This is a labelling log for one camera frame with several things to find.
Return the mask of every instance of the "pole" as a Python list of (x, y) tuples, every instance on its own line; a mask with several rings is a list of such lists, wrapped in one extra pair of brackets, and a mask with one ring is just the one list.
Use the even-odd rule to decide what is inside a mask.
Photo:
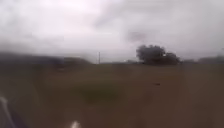
[(98, 54), (98, 63), (99, 63), (99, 64), (101, 63), (101, 54), (100, 54), (100, 52), (99, 52), (99, 54)]

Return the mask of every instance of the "ground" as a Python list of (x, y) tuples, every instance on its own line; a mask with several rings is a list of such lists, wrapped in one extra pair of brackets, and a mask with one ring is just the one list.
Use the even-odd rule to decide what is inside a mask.
[(217, 66), (101, 64), (13, 74), (2, 73), (1, 90), (31, 128), (69, 128), (74, 120), (83, 128), (224, 126)]

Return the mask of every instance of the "sky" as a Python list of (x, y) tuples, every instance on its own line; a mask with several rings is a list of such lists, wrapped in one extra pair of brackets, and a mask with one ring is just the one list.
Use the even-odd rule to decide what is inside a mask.
[(136, 59), (142, 44), (181, 58), (223, 54), (222, 0), (1, 0), (0, 51)]

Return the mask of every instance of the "tree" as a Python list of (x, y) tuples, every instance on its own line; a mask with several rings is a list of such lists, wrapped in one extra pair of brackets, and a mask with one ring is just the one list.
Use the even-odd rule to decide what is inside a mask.
[(174, 53), (166, 53), (164, 56), (165, 64), (178, 64), (180, 62), (179, 58)]
[(178, 64), (179, 58), (174, 53), (166, 53), (165, 49), (156, 45), (142, 45), (137, 50), (140, 62), (148, 65)]

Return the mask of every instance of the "overcast sky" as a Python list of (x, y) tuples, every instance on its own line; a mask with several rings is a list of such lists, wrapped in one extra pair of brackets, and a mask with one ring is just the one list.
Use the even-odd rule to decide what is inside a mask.
[(121, 61), (157, 44), (183, 58), (214, 56), (223, 13), (222, 0), (1, 0), (0, 50)]

